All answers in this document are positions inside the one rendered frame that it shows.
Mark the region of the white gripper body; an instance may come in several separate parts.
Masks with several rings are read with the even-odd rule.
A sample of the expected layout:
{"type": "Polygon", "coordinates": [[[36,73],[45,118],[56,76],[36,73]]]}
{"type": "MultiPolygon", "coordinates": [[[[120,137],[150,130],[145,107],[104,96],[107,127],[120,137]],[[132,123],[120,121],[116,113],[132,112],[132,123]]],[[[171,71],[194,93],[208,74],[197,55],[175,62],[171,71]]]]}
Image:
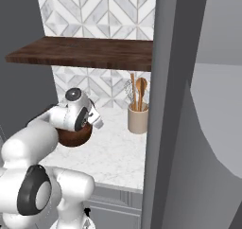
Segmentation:
{"type": "Polygon", "coordinates": [[[99,112],[95,108],[92,108],[89,112],[88,122],[97,129],[100,129],[104,125],[99,112]]]}

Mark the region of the dark brown wooden bowl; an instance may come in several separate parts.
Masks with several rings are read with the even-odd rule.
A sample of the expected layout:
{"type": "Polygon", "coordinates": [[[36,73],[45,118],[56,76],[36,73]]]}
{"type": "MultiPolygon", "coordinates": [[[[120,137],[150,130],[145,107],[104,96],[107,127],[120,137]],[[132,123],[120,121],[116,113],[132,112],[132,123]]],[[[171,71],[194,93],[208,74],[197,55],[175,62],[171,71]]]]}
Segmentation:
{"type": "Polygon", "coordinates": [[[69,109],[52,105],[43,113],[37,115],[29,123],[42,120],[51,124],[58,132],[59,142],[65,147],[78,147],[86,143],[92,134],[93,125],[88,121],[89,113],[86,108],[69,109]]]}

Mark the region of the grey open cabinet door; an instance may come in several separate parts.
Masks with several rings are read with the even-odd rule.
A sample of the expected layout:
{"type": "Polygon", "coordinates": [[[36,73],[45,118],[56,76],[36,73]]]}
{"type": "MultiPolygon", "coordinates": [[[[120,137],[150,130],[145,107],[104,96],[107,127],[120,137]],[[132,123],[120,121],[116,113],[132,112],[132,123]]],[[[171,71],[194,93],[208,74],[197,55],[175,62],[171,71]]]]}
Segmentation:
{"type": "Polygon", "coordinates": [[[207,0],[156,0],[141,229],[163,221],[187,82],[207,0]]]}

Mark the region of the grey tall cabinet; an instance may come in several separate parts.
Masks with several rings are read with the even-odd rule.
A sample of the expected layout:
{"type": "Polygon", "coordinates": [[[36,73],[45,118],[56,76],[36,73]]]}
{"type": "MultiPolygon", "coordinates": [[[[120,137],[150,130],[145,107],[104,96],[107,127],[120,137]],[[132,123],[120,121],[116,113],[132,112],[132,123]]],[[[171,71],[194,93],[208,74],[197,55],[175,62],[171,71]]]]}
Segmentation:
{"type": "Polygon", "coordinates": [[[0,0],[0,137],[21,130],[58,102],[52,68],[7,62],[7,54],[44,35],[38,0],[0,0]]]}

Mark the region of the grey base cabinet front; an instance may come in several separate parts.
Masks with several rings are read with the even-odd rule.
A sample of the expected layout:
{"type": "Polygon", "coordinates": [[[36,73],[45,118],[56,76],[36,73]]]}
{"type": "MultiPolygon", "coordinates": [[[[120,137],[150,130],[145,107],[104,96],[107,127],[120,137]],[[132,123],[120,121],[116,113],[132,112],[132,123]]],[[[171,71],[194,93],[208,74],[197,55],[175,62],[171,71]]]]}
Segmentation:
{"type": "Polygon", "coordinates": [[[96,229],[141,229],[142,193],[97,186],[84,203],[96,229]]]}

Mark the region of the beige utensil pot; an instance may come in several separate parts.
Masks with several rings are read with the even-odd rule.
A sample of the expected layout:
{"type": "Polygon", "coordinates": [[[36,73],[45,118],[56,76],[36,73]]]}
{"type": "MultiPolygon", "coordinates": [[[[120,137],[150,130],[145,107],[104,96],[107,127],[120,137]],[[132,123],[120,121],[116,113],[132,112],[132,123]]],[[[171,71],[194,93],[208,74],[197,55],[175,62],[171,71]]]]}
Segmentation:
{"type": "Polygon", "coordinates": [[[128,107],[128,130],[135,134],[147,131],[148,109],[137,112],[133,111],[131,105],[128,107]]]}

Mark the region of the metal whisk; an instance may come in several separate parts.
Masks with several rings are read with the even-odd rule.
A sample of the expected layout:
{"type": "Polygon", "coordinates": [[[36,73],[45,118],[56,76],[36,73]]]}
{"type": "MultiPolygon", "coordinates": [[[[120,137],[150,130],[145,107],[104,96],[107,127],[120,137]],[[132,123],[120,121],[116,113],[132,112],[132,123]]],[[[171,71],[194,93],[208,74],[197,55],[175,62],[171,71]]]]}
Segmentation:
{"type": "Polygon", "coordinates": [[[133,102],[134,97],[133,97],[133,92],[132,92],[132,82],[130,79],[125,82],[124,89],[126,91],[126,94],[129,98],[130,102],[133,102]]]}

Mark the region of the wooden spatula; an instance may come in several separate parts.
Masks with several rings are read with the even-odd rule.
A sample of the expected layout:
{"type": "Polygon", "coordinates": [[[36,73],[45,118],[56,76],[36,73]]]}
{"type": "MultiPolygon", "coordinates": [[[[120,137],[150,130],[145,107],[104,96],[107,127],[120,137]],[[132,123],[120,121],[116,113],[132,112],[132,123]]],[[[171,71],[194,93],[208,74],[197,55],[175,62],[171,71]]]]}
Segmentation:
{"type": "Polygon", "coordinates": [[[133,95],[133,111],[137,111],[136,108],[136,92],[135,92],[135,81],[134,81],[134,74],[130,73],[130,78],[131,78],[131,85],[132,85],[132,95],[133,95]]]}

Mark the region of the wooden spoon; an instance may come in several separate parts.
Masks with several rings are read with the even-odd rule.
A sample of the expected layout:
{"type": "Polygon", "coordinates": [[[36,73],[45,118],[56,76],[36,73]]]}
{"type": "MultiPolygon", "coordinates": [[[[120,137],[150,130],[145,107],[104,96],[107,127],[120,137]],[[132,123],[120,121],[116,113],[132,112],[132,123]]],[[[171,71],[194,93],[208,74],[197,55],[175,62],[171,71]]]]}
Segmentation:
{"type": "Polygon", "coordinates": [[[136,88],[139,93],[139,98],[138,98],[138,111],[142,111],[142,102],[143,102],[143,96],[145,94],[145,90],[147,88],[147,80],[145,78],[139,78],[136,81],[136,88]]]}

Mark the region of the dark wooden shelf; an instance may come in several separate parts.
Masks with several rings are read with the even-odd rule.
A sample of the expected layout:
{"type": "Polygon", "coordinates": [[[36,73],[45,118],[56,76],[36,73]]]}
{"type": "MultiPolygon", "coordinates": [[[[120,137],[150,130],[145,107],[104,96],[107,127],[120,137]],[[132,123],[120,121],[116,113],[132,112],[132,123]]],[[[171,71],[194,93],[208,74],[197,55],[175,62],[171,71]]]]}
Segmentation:
{"type": "Polygon", "coordinates": [[[5,57],[7,62],[151,71],[152,41],[42,37],[5,57]]]}

